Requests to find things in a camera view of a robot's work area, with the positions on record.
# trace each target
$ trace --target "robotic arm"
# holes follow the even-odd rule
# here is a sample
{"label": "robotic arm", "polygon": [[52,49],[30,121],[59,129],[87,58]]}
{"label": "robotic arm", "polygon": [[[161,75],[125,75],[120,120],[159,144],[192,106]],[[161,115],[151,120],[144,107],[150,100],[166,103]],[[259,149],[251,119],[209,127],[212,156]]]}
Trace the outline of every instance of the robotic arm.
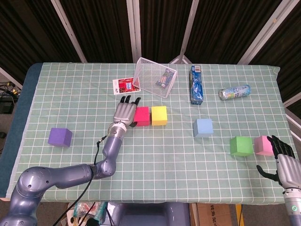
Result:
{"label": "robotic arm", "polygon": [[268,140],[276,159],[276,174],[264,172],[259,165],[257,169],[263,177],[277,181],[285,189],[283,196],[291,226],[301,226],[301,164],[288,144],[275,136]]}
{"label": "robotic arm", "polygon": [[68,188],[110,177],[116,170],[116,159],[127,131],[133,123],[140,98],[129,103],[130,96],[122,97],[114,114],[114,123],[103,147],[105,159],[96,165],[81,164],[64,168],[32,167],[24,171],[11,196],[9,213],[0,226],[36,226],[36,209],[44,193],[52,186]]}

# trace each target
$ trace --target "magenta cube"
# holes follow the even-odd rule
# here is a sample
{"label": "magenta cube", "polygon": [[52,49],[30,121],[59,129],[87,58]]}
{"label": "magenta cube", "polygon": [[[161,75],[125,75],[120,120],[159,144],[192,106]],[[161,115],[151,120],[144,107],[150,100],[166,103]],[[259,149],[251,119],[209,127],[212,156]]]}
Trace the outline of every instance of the magenta cube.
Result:
{"label": "magenta cube", "polygon": [[260,136],[255,138],[254,144],[255,144],[256,154],[270,155],[270,156],[274,155],[272,145],[267,139],[267,136]]}
{"label": "magenta cube", "polygon": [[51,128],[48,143],[57,147],[70,147],[72,132],[66,128]]}
{"label": "magenta cube", "polygon": [[151,123],[149,107],[137,107],[134,121],[137,122],[137,126],[149,126]]}

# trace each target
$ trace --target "green cube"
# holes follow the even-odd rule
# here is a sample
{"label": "green cube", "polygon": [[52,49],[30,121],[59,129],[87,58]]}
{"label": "green cube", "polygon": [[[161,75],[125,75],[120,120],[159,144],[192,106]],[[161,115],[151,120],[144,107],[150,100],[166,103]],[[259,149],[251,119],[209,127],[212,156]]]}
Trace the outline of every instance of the green cube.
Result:
{"label": "green cube", "polygon": [[248,156],[254,153],[252,138],[234,137],[230,140],[230,152],[236,156]]}

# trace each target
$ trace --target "cardboard box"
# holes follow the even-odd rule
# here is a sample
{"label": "cardboard box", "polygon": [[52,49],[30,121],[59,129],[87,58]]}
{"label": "cardboard box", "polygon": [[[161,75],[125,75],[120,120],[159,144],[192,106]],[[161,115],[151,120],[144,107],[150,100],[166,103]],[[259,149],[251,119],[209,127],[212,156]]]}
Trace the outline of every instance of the cardboard box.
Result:
{"label": "cardboard box", "polygon": [[[190,204],[191,226],[232,226],[228,204],[197,203],[197,213],[192,210],[193,205]],[[195,214],[198,215],[199,222],[195,222],[195,219],[197,219]]]}

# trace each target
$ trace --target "light blue cube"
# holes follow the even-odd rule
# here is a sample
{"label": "light blue cube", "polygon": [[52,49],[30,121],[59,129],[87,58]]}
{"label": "light blue cube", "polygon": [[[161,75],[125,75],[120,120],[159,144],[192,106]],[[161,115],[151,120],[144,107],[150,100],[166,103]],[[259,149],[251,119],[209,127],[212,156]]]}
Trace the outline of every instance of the light blue cube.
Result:
{"label": "light blue cube", "polygon": [[193,123],[194,137],[210,137],[213,134],[211,119],[197,119]]}

